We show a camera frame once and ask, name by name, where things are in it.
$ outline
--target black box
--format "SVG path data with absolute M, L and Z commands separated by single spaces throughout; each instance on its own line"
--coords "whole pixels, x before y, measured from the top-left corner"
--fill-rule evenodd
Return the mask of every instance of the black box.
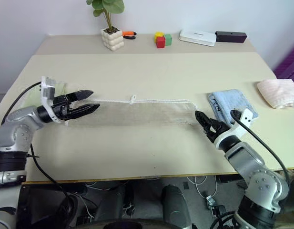
M 243 43 L 246 39 L 245 32 L 215 32 L 217 35 L 216 42 L 233 42 L 233 43 Z

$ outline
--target blue towel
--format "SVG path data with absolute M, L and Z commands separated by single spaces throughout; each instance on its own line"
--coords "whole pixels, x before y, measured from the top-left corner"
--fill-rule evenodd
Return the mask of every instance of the blue towel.
M 208 99 L 216 118 L 230 127 L 234 124 L 234 119 L 230 114 L 231 110 L 243 111 L 248 108 L 253 113 L 253 119 L 258 117 L 258 113 L 247 101 L 243 93 L 237 89 L 213 92 L 208 96 Z

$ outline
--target orange scissors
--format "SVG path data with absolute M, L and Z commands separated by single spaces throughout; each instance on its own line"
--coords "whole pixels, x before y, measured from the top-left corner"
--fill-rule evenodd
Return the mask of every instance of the orange scissors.
M 136 34 L 137 33 L 133 32 L 133 31 L 124 31 L 124 32 L 122 32 L 123 38 L 129 39 L 129 40 L 134 40 L 136 38 L 135 37 Z

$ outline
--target red block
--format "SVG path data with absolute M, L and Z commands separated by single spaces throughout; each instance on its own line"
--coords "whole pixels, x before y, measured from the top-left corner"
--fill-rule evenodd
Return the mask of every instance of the red block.
M 158 37 L 156 39 L 156 46 L 157 48 L 164 48 L 165 47 L 165 38 L 164 37 Z

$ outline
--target gray robot arm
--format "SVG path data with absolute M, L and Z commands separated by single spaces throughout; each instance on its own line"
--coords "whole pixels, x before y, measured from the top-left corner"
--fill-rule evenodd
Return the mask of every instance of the gray robot arm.
M 230 128 L 224 122 L 209 119 L 203 112 L 196 111 L 195 116 L 210 141 L 225 152 L 225 158 L 247 183 L 244 198 L 233 217 L 234 226 L 240 229 L 273 228 L 275 216 L 281 210 L 279 201 L 289 192 L 285 178 L 269 170 L 262 157 L 239 140 L 245 130 L 237 123 Z M 252 116 L 252 112 L 245 109 L 240 121 L 249 125 Z
M 11 113 L 0 126 L 0 228 L 14 228 L 20 184 L 26 180 L 26 159 L 35 131 L 49 122 L 60 123 L 94 112 L 99 104 L 71 108 L 70 104 L 93 92 L 81 90 L 54 97 L 55 82 L 43 78 L 42 106 L 29 106 Z

